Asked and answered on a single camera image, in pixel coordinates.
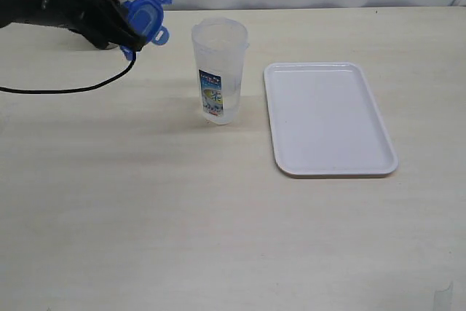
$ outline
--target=blue lid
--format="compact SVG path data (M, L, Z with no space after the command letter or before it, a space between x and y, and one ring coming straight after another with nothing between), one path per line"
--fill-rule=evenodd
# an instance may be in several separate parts
M140 35L145 36L147 43L163 45L168 42L170 34L162 26L163 4L172 4L172 0L135 0L126 1L123 5L128 9L127 20ZM126 47L120 47L128 60L133 53Z

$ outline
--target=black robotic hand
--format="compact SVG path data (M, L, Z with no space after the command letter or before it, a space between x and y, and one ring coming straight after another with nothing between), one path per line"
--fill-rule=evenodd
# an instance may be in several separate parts
M13 22L67 28L98 49L114 43L141 51L146 38L131 28L126 14L119 0L0 0L0 28Z

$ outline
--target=black wire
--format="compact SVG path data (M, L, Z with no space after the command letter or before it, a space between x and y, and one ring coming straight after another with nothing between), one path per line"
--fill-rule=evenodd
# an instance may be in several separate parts
M24 95L57 95L57 94L74 94L76 92L86 92L86 91L96 90L124 76L126 73L131 71L131 68L133 68L135 63L136 63L136 53L133 52L133 58L129 66L123 72L118 73L116 76L113 76L110 79L107 79L106 81L103 81L99 84L91 85L90 87L78 87L76 89L62 89L62 90L22 90L22 89L11 89L9 87L0 87L0 91L10 92L12 94L24 94Z

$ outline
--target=table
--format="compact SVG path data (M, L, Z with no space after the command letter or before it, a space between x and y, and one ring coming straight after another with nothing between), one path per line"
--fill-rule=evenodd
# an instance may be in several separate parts
M242 108L198 114L191 27L250 31ZM121 81L0 95L0 310L431 310L466 304L466 10L169 12ZM81 87L122 70L75 34L0 31L1 84ZM274 163L263 70L359 64L400 168L293 179Z

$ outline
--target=transparent container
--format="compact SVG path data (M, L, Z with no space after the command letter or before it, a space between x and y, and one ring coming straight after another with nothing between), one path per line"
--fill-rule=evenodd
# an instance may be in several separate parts
M192 29L202 114L219 125L240 109L242 67L248 30L227 18L208 18Z

